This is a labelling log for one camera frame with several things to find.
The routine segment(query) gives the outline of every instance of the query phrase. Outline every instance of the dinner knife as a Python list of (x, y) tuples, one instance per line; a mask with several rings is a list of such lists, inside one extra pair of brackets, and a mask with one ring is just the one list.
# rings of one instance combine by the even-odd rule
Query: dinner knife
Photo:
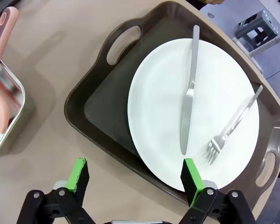
[(183, 155), (186, 154), (187, 146), (188, 146), (189, 129), (190, 129), (191, 113), (192, 113), (192, 105), (193, 105), (193, 97), (194, 97), (196, 67), (197, 67), (199, 32), (200, 32), (199, 26), (195, 25), (193, 28), (192, 58), (191, 58), (189, 87), (184, 97), (183, 107), (182, 107), (180, 144), (181, 144), (181, 152)]

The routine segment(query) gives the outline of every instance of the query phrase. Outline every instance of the fork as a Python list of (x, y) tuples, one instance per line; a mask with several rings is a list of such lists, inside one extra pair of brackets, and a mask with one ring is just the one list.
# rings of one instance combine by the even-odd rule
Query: fork
[(213, 164), (219, 153), (221, 152), (222, 148), (224, 147), (225, 141), (228, 138), (228, 136), (231, 135), (231, 133), (234, 131), (234, 129), (239, 125), (241, 120), (244, 118), (244, 116), (247, 114), (251, 106), (253, 105), (254, 101), (257, 99), (259, 94), (261, 93), (263, 87), (262, 85), (258, 88), (254, 96), (251, 98), (250, 102), (246, 106), (246, 108), (242, 111), (241, 115), (237, 118), (237, 120), (233, 123), (231, 128), (227, 131), (226, 134), (220, 134), (215, 137), (213, 137), (209, 144), (208, 148), (206, 149), (206, 152), (204, 154), (204, 157), (210, 166)]

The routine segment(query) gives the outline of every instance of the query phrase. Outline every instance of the tray handle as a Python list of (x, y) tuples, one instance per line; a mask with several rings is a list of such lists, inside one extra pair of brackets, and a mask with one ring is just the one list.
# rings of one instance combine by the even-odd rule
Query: tray handle
[(102, 48), (101, 48), (101, 50), (100, 50), (100, 52), (98, 54), (99, 55), (99, 57), (98, 57), (99, 62), (100, 63), (106, 63), (109, 66), (115, 66), (117, 64), (118, 60), (117, 60), (117, 62), (115, 64), (112, 64), (112, 65), (110, 65), (107, 62), (107, 55), (108, 55), (108, 52), (110, 51), (112, 45), (117, 40), (117, 38), (120, 35), (122, 35), (125, 31), (127, 31), (129, 28), (138, 26), (140, 28), (140, 36), (139, 36), (139, 38), (137, 40), (134, 40), (131, 43), (129, 43), (126, 46), (126, 48), (125, 48), (125, 49), (127, 49), (131, 44), (135, 43), (136, 41), (138, 41), (142, 37), (142, 34), (143, 34), (143, 24), (144, 24), (143, 18), (136, 18), (136, 19), (128, 20), (128, 21), (120, 24), (118, 27), (116, 27), (109, 34), (109, 36), (107, 37), (107, 39), (103, 43), (103, 46), (102, 46)]
[(274, 164), (274, 168), (272, 171), (271, 176), (269, 177), (269, 179), (267, 180), (267, 182), (259, 187), (257, 186), (256, 183), (254, 183), (255, 187), (258, 188), (258, 192), (259, 192), (259, 197), (262, 195), (262, 193), (264, 193), (269, 187), (270, 185), (274, 182), (278, 171), (279, 171), (279, 166), (280, 166), (280, 153), (279, 153), (279, 147), (280, 147), (280, 127), (274, 127), (271, 133), (271, 137), (269, 140), (269, 145), (267, 147), (265, 156), (263, 158), (263, 161), (260, 165), (259, 171), (257, 173), (257, 176), (255, 178), (256, 179), (260, 176), (260, 174), (262, 173), (262, 171), (265, 168), (266, 165), (266, 156), (268, 153), (273, 153), (274, 154), (274, 158), (275, 158), (275, 164)]

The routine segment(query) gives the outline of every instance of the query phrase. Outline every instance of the white plate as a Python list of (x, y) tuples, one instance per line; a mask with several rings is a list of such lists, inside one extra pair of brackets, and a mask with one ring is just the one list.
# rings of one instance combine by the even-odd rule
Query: white plate
[(127, 105), (129, 127), (140, 157), (160, 180), (181, 191), (184, 158), (193, 158), (202, 179), (222, 188), (248, 164), (259, 131), (255, 102), (213, 165), (206, 164), (203, 154), (210, 139), (221, 133), (254, 91), (231, 56), (213, 44), (199, 41), (189, 143), (187, 154), (182, 155), (181, 109), (189, 80), (191, 42), (173, 40), (153, 50), (136, 71)]

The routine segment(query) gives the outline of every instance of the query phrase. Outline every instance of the pink utensil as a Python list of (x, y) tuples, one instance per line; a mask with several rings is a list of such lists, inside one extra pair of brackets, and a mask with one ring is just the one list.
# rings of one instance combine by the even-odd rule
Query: pink utensil
[[(0, 59), (5, 49), (11, 31), (18, 19), (18, 10), (15, 7), (6, 8), (0, 17)], [(9, 121), (9, 108), (5, 99), (0, 95), (0, 133), (5, 133)]]

